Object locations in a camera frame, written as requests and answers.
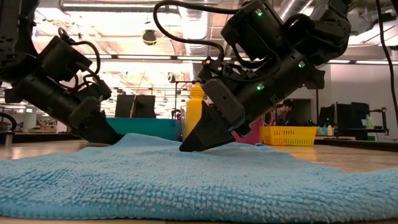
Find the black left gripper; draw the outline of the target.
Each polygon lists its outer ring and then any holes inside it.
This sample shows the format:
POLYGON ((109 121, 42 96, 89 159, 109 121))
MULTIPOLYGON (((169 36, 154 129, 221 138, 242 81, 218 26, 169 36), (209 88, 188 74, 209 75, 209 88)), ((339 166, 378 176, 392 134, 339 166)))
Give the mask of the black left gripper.
POLYGON ((110 94, 109 87, 101 79, 82 90, 72 91, 42 74, 30 74, 5 91, 5 100, 6 103, 25 100, 67 125, 71 132, 81 133, 83 139, 113 145, 124 135, 110 126, 99 109, 101 101, 110 94))

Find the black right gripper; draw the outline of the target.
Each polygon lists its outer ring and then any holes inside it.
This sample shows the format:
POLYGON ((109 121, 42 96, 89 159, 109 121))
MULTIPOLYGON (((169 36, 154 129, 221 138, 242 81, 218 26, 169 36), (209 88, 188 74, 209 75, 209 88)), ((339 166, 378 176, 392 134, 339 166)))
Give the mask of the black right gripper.
POLYGON ((202 152, 245 136, 264 113, 305 86, 323 88, 325 72, 296 50, 269 60, 255 70, 206 59, 199 73, 203 91, 212 105, 201 103, 201 118, 180 145, 182 152, 202 152))

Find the yellow plastic sports bottle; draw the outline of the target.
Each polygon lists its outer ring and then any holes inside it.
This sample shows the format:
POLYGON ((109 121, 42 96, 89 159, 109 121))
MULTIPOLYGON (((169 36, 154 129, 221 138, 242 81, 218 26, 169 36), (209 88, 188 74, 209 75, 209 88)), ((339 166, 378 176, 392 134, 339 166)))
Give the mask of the yellow plastic sports bottle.
POLYGON ((202 102, 205 92, 199 83, 195 83, 190 90, 191 98, 186 102, 185 110, 185 139, 201 118, 202 102))

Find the purple plastic sports bottle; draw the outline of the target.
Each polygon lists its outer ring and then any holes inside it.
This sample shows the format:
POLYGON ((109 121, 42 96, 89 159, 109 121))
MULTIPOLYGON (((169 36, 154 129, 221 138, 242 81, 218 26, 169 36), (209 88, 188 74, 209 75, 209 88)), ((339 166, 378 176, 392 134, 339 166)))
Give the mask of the purple plastic sports bottle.
POLYGON ((251 126, 251 131, 245 135, 244 137, 239 137, 238 134, 233 132, 233 137, 235 138, 236 142, 243 143, 243 144, 257 144, 261 143, 261 127, 263 126, 263 119, 258 119, 254 122, 251 126))

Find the turquoise microfibre cloth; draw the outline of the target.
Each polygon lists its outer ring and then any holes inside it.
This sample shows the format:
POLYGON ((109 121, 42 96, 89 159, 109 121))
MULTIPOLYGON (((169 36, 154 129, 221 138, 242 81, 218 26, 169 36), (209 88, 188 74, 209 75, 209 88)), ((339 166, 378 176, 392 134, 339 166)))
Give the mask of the turquoise microfibre cloth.
POLYGON ((398 218, 398 168, 346 173, 261 144, 181 152, 128 134, 117 144, 0 161, 0 215, 243 223, 398 218))

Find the clear plastic bin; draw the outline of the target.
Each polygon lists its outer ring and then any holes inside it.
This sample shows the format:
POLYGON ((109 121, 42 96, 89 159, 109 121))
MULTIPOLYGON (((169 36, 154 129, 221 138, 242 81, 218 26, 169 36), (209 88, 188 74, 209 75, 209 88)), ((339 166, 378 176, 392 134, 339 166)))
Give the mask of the clear plastic bin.
POLYGON ((182 141, 185 140, 187 134, 186 134, 186 115, 187 115, 187 107, 186 106, 181 106, 180 107, 180 121, 182 124, 182 141))

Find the blue plastic bin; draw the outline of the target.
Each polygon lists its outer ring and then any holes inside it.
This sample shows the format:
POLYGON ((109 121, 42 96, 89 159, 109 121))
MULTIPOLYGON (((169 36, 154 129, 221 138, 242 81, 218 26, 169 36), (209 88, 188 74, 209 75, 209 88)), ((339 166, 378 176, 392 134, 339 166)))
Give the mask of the blue plastic bin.
POLYGON ((120 134, 143 134, 171 141, 182 140, 182 123, 174 119, 107 118, 107 122, 120 134))

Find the black monitor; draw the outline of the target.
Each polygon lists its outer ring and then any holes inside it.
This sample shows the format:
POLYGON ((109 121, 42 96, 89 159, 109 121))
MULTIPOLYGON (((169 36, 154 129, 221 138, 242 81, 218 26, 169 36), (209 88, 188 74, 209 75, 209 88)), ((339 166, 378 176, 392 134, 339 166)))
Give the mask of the black monitor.
POLYGON ((154 109, 153 95, 118 95, 115 117, 156 118, 154 109))

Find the person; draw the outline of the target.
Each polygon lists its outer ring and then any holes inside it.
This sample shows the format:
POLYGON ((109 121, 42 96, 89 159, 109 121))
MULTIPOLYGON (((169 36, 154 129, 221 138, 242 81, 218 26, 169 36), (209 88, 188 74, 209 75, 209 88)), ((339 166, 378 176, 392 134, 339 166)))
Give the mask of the person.
POLYGON ((289 113, 294 107, 294 101, 285 99, 281 107, 276 108, 271 112, 269 126, 283 126, 289 120, 289 113))

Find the yellow plastic basket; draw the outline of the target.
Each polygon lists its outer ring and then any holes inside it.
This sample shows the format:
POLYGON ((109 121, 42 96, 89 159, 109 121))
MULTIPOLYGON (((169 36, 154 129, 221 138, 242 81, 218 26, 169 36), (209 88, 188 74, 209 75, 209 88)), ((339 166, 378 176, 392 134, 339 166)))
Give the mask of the yellow plastic basket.
POLYGON ((263 126, 262 142, 271 146, 313 146, 317 127, 263 126))

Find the long ceiling light strip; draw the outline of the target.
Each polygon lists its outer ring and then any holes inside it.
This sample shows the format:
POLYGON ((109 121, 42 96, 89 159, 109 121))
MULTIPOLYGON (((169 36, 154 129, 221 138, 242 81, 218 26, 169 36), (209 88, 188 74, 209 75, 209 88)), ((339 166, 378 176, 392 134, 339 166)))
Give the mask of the long ceiling light strip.
MULTIPOLYGON (((203 56, 176 56, 176 55, 100 55, 105 60, 174 60, 174 61, 203 61, 203 56)), ((354 64, 354 65, 388 65, 387 60, 330 60, 330 64, 354 64)))

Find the black ceiling device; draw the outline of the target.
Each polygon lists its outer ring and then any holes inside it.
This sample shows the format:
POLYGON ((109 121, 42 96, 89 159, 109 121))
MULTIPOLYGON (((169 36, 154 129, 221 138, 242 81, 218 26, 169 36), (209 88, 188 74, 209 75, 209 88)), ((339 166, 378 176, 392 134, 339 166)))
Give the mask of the black ceiling device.
POLYGON ((155 45, 157 43, 157 38, 155 36, 155 30, 145 30, 142 35, 142 41, 146 45, 155 45))

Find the black background workstation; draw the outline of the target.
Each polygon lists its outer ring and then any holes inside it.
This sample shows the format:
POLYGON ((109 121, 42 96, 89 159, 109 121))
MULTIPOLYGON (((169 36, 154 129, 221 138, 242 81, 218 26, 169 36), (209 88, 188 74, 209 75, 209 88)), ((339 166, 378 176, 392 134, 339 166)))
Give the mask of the black background workstation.
POLYGON ((336 137, 355 137, 355 140, 371 141, 369 133, 389 135, 386 119, 387 108, 371 110, 367 103, 351 102, 343 104, 336 102, 328 107, 322 107, 319 114, 318 135, 327 136, 327 127, 333 127, 336 137))

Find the round silver ceiling duct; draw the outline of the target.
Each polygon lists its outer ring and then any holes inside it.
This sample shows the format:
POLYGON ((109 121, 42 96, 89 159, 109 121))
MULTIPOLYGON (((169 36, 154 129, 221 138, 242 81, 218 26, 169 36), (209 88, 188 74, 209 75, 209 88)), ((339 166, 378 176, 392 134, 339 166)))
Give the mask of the round silver ceiling duct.
MULTIPOLYGON (((178 7, 182 18, 183 39, 206 40, 208 38, 209 14, 204 11, 178 7)), ((209 54, 209 46, 202 44, 185 44, 186 52, 191 56, 209 54)))

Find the slanted silver ceiling duct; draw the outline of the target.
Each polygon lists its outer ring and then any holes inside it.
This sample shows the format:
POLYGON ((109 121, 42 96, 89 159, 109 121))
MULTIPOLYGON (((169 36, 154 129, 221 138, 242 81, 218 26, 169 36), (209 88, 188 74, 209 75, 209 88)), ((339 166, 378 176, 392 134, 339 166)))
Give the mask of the slanted silver ceiling duct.
POLYGON ((295 14, 303 13, 312 2, 313 0, 283 0, 278 14, 283 21, 286 21, 295 14))

